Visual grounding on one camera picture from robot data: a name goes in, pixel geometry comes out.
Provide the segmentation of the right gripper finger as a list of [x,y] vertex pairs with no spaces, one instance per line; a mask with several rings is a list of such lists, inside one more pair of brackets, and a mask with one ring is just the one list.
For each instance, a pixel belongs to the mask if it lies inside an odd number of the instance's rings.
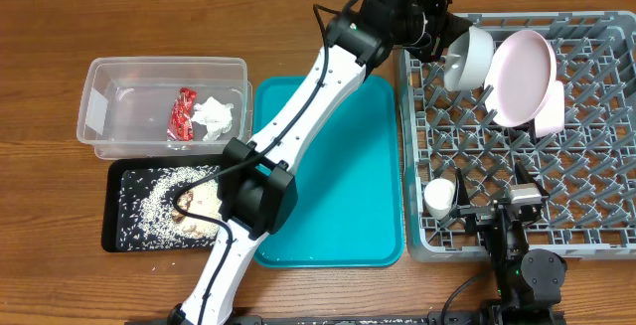
[[470,207],[470,199],[465,186],[464,176],[459,168],[455,169],[455,191],[453,196],[453,209]]
[[528,172],[521,162],[515,164],[515,177],[518,185],[534,184],[543,199],[550,197],[548,191]]

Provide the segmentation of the white cup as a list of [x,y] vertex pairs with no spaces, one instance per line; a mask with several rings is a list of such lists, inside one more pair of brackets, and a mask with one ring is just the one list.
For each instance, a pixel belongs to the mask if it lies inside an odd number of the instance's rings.
[[438,178],[428,182],[423,198],[430,215],[437,220],[446,217],[452,208],[454,194],[455,184],[447,179]]

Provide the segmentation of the grey bowl with food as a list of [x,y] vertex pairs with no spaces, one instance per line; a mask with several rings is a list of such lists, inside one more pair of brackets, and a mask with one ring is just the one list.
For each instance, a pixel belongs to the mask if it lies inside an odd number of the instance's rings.
[[492,36],[480,28],[470,27],[447,50],[443,86],[449,91],[480,87],[490,70],[494,52]]

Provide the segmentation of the white tissue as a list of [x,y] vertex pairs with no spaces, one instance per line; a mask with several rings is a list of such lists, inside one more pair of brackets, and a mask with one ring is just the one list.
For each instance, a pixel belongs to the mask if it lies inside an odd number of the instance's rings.
[[234,106],[231,103],[223,104],[213,96],[203,103],[194,105],[192,121],[206,127],[203,141],[215,141],[232,129],[233,109]]

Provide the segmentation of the red foil wrapper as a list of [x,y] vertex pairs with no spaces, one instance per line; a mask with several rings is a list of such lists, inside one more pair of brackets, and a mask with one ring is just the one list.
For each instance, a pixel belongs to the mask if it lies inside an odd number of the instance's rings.
[[197,93],[187,87],[182,87],[175,99],[167,127],[167,137],[174,141],[192,141],[194,131],[191,113]]

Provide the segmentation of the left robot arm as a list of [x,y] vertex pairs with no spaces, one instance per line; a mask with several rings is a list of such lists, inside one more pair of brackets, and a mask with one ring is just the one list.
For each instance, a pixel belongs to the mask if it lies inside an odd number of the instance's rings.
[[275,117],[249,141],[231,139],[219,171],[179,190],[180,206],[194,188],[216,181],[221,202],[216,240],[190,296],[167,317],[170,324],[224,324],[255,251],[279,231],[297,202],[295,174],[309,145],[339,105],[391,54],[407,50],[423,63],[471,27],[449,12],[452,0],[349,0],[318,23],[322,47],[306,78]]

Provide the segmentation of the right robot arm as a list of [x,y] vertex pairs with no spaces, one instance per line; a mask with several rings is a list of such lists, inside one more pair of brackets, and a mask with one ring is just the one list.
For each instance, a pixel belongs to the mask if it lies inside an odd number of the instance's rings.
[[[527,169],[515,166],[517,182],[504,195],[483,207],[471,204],[460,170],[455,171],[455,192],[450,216],[465,221],[468,234],[478,235],[491,258],[491,267],[466,280],[445,301],[441,324],[536,324],[564,325],[565,316],[554,311],[561,302],[567,264],[553,251],[531,248],[524,226],[537,222],[549,193]],[[474,312],[450,312],[449,307],[464,289],[494,274],[498,297],[484,300]]]

